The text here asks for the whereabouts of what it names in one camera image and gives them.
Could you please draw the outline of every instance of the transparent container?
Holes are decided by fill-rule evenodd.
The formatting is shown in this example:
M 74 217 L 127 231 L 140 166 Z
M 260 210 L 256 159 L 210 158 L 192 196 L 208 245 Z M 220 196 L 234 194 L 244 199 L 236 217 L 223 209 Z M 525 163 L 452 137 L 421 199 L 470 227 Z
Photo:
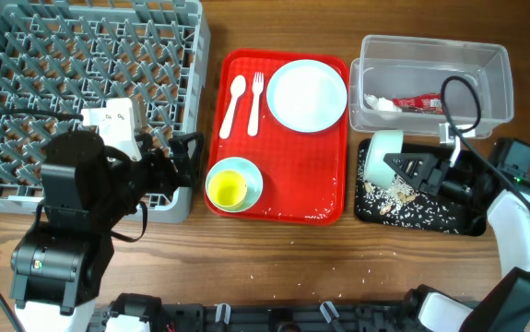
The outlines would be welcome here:
M 368 35 L 360 59 L 350 67 L 348 108 L 350 125 L 359 132 L 402 129 L 409 135 L 437 136 L 440 114 L 376 111 L 363 95 L 409 98 L 439 93 L 450 76 L 466 78 L 475 88 L 482 107 L 477 137 L 514 117 L 512 76 L 503 46 L 467 41 Z M 457 124 L 472 124 L 476 107 L 467 88 L 453 81 L 447 88 L 447 105 Z

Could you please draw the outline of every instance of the yellow object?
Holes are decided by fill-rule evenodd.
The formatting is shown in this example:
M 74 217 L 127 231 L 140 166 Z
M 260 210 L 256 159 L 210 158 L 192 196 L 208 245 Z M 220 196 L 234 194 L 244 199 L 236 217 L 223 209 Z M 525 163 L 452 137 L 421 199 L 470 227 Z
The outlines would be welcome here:
M 235 171 L 223 171 L 211 179 L 207 193 L 216 206 L 235 209 L 242 205 L 247 191 L 248 187 L 243 176 Z

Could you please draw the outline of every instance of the spoon handle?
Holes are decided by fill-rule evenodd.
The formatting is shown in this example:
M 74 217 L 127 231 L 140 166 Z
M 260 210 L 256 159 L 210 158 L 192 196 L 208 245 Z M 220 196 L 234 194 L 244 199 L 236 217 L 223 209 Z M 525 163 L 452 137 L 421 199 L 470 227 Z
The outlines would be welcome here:
M 228 106 L 224 122 L 221 124 L 221 128 L 219 128 L 219 138 L 226 139 L 230 137 L 231 123 L 234 120 L 234 112 L 236 111 L 238 97 L 240 96 L 231 96 L 230 106 Z

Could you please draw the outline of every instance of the red wrapper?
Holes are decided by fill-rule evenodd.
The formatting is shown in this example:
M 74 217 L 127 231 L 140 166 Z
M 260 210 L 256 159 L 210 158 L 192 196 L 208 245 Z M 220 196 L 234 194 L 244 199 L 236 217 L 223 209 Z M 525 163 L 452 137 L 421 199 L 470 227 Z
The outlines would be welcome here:
M 411 98 L 395 98 L 392 101 L 403 112 L 442 114 L 441 93 L 427 93 Z

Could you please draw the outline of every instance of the brown wood grain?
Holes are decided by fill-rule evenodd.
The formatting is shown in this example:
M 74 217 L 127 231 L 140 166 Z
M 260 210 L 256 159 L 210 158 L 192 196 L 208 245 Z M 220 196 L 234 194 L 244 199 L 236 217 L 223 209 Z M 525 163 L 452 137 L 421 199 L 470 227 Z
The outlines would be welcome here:
M 207 137 L 211 136 L 219 71 L 229 52 L 259 48 L 329 53 L 350 64 L 359 57 L 363 37 L 375 33 L 504 45 L 511 58 L 514 120 L 476 145 L 487 154 L 498 136 L 518 136 L 530 142 L 530 2 L 203 3 L 212 33 L 199 124 Z M 184 223 L 152 223 L 139 243 L 115 242 L 116 253 L 103 278 L 98 303 L 106 304 L 122 292 L 204 305 L 355 302 L 400 299 L 420 283 L 463 300 L 482 299 L 501 277 L 491 229 L 470 238 L 355 219 L 357 145 L 367 137 L 349 133 L 347 204 L 336 224 L 316 228 L 223 219 L 207 209 L 197 189 L 191 215 Z M 436 143 L 434 138 L 406 140 Z M 0 291 L 5 296 L 12 280 L 10 255 L 31 221 L 32 216 L 0 214 Z M 116 230 L 135 235 L 140 224 L 121 222 Z M 0 331 L 7 330 L 10 324 L 0 310 Z

